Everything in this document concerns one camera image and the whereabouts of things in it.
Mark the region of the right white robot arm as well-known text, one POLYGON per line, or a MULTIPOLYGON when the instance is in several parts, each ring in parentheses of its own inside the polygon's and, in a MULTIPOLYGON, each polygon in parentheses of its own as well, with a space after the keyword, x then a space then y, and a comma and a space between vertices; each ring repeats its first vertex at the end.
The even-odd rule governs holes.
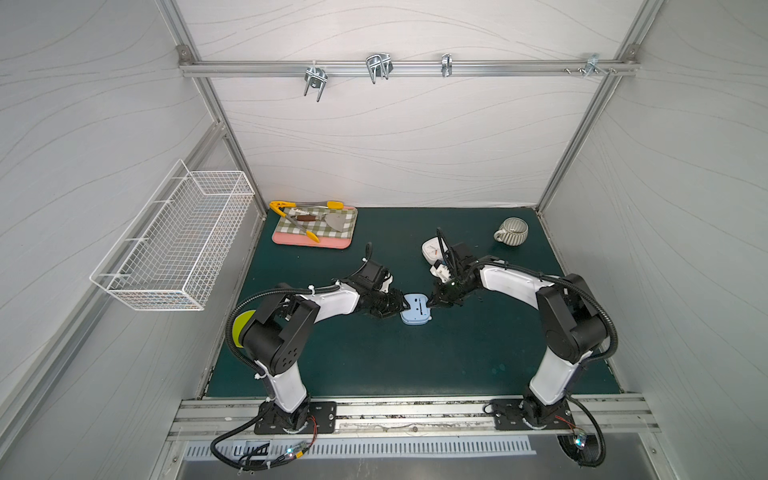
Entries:
POLYGON ((537 407, 560 402, 582 363, 598 358, 599 346, 615 334, 607 313, 578 275, 529 273, 489 259, 464 267, 437 260, 430 273, 436 278, 430 306, 458 305, 471 292, 484 289, 538 311, 546 350, 526 395, 526 401, 537 407))

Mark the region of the blue white alarm clock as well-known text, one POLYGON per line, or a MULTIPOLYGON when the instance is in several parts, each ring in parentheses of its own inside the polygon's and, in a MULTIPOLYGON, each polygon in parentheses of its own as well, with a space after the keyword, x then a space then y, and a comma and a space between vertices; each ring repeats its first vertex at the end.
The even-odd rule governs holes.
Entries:
POLYGON ((425 294, 411 293, 404 295, 407 308, 400 312, 402 322, 407 326, 426 325, 431 320, 429 298, 425 294))

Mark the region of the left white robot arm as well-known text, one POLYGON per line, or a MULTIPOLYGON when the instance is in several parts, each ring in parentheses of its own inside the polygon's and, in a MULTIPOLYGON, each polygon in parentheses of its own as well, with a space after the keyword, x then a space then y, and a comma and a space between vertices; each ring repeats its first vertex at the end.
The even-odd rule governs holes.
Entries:
POLYGON ((265 383, 269 400, 293 414, 309 402, 298 359, 316 323, 356 312, 387 318, 407 309, 405 295, 388 282, 380 289, 343 281, 318 289, 280 284, 238 306, 228 319, 227 341, 265 383))

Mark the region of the white alarm clock back up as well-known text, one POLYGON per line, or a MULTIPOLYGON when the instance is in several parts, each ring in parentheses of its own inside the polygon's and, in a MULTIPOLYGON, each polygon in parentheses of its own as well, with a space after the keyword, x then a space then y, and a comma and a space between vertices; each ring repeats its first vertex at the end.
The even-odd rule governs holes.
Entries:
POLYGON ((442 241, 433 237, 425 241, 421 246, 421 252, 425 260, 430 266, 434 266, 438 261, 444 260, 443 251, 445 247, 442 245, 442 241))

